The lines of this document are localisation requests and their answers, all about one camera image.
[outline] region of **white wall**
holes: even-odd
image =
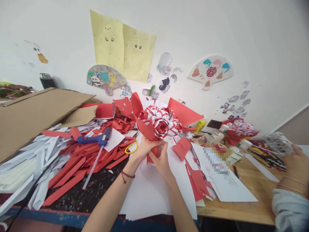
[[[250,81],[252,101],[246,106],[246,121],[261,134],[308,103],[305,0],[1,0],[0,80],[39,90],[39,72],[47,72],[58,77],[60,88],[97,94],[106,103],[118,99],[120,89],[108,97],[104,90],[86,84],[87,71],[95,64],[90,9],[157,35],[150,69],[157,87],[162,79],[156,71],[160,55],[166,51],[173,55],[172,66],[183,68],[184,74],[160,94],[161,101],[180,98],[208,119],[224,120],[227,116],[220,106],[242,93],[243,81]],[[24,39],[37,43],[49,63],[40,63]],[[204,91],[201,83],[186,75],[197,61],[212,54],[230,60],[235,74]],[[30,70],[28,62],[36,67]],[[151,86],[128,83],[138,93]]]

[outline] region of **red string bracelet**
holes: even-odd
[[[122,178],[123,178],[123,182],[124,182],[124,183],[126,183],[126,181],[125,181],[125,178],[123,177],[123,175],[125,175],[125,176],[127,176],[127,177],[129,177],[129,178],[132,178],[132,179],[135,178],[135,175],[134,175],[134,176],[129,176],[128,174],[124,173],[123,170],[121,170],[121,175],[122,175]]]

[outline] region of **paper flower bouquet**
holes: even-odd
[[[139,131],[149,141],[158,141],[166,136],[176,136],[182,132],[192,131],[194,128],[188,128],[188,125],[204,118],[203,115],[194,112],[173,98],[170,98],[167,106],[158,101],[150,101],[151,105],[144,109],[135,92],[131,100],[126,97],[114,100],[114,103],[125,117],[136,121]],[[158,147],[152,152],[158,156]],[[147,156],[147,162],[153,163],[149,156]]]

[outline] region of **hand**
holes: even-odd
[[[160,145],[161,152],[159,158],[157,158],[152,151],[148,153],[165,182],[167,182],[170,177],[173,176],[167,158],[167,145],[167,142],[164,142]]]
[[[296,145],[292,145],[295,154],[287,155],[283,161],[286,166],[286,176],[304,184],[309,183],[309,158]]]
[[[148,152],[152,148],[160,146],[163,142],[164,142],[164,140],[151,142],[151,141],[147,140],[145,138],[145,136],[143,136],[141,143],[138,145],[138,148],[137,148],[136,152],[134,153],[134,157],[141,158],[141,161],[144,160],[146,155],[148,154]]]

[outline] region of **bracelet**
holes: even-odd
[[[289,179],[292,179],[292,180],[295,180],[295,179],[293,179],[293,178],[291,178],[291,177],[287,177],[287,176],[282,176],[282,177],[286,177],[286,178],[289,178]],[[306,185],[306,184],[304,184],[303,182],[300,182],[300,181],[298,181],[298,180],[295,180],[296,182],[298,182],[298,183],[301,183],[302,185],[304,185],[304,186],[306,186],[307,188],[309,188],[309,186],[308,185]]]
[[[301,191],[298,191],[298,190],[296,190],[296,189],[293,189],[293,188],[287,187],[287,186],[285,186],[285,185],[277,185],[277,186],[282,186],[282,187],[285,187],[285,188],[287,188],[287,189],[291,189],[291,190],[293,190],[293,191],[295,191],[295,192],[298,192],[298,193],[303,194],[304,196],[308,197],[308,195],[307,195],[307,194],[304,194],[304,193],[302,193]]]
[[[129,178],[132,178],[132,179],[135,178],[135,175],[134,176],[129,176],[128,174],[124,173],[123,170],[121,170],[121,175],[122,175],[122,178],[123,178],[123,183],[126,183],[125,178],[123,177],[123,175],[125,175],[125,176],[127,176]]]

